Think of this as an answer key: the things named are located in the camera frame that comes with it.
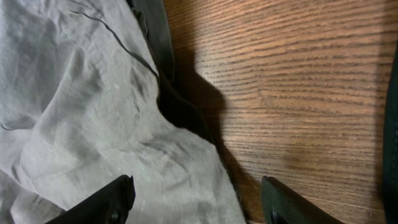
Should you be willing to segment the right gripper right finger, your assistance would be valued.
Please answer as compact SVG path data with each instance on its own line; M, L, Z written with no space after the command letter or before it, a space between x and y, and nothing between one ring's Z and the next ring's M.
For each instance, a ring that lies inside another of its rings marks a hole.
M343 224L274 177L261 180L261 204L268 224Z

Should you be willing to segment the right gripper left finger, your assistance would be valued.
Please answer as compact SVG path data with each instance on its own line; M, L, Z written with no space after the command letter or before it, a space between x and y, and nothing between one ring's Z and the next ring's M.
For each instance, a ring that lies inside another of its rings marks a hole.
M135 197L133 177L121 175L46 224L125 224Z

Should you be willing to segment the grey cotton shorts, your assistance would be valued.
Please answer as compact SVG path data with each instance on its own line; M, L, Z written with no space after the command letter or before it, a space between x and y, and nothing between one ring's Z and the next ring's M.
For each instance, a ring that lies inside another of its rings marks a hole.
M127 175L128 223L244 223L174 77L162 1L3 0L1 222L45 223Z

